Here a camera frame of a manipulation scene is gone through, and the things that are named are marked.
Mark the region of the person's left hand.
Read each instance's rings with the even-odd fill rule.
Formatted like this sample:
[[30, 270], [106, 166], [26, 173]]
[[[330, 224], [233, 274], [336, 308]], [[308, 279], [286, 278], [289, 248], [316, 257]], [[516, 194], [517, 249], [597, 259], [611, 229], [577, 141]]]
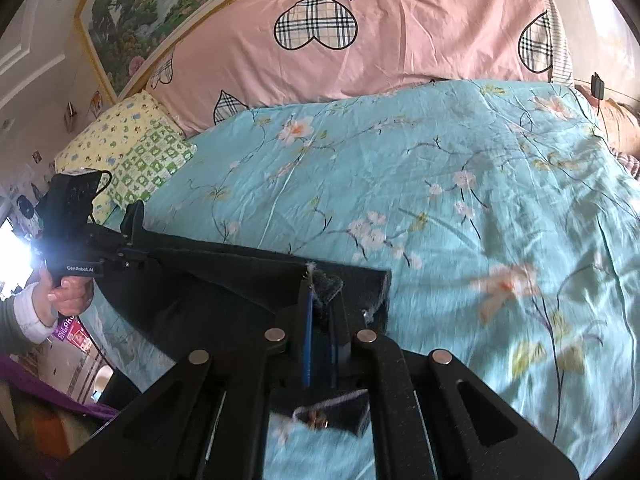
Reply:
[[38, 320], [47, 327], [64, 318], [80, 315], [90, 307], [93, 298], [93, 279], [66, 276], [55, 285], [45, 266], [38, 269], [39, 278], [32, 290], [32, 306]]

